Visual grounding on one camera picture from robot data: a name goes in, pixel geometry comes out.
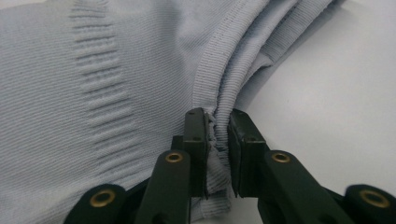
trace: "white surface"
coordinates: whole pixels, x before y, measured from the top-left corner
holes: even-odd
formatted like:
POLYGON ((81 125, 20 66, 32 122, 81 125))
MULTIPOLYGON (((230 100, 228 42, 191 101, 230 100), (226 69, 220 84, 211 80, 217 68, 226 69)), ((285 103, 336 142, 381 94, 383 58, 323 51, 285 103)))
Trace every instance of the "white surface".
MULTIPOLYGON (((347 0, 261 86, 246 112, 271 149, 338 193, 396 195, 396 1, 347 0)), ((257 201, 199 224, 262 223, 257 201)))

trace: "folded fabric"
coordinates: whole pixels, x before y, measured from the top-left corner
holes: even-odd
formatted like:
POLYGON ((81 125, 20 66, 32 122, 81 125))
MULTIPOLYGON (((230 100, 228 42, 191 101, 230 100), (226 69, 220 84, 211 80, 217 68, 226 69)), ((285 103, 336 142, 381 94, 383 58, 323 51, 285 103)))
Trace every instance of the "folded fabric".
POLYGON ((62 223, 88 189, 150 176, 184 113, 211 119, 209 200, 227 212, 238 92, 331 0, 52 0, 0 10, 0 223, 62 223))

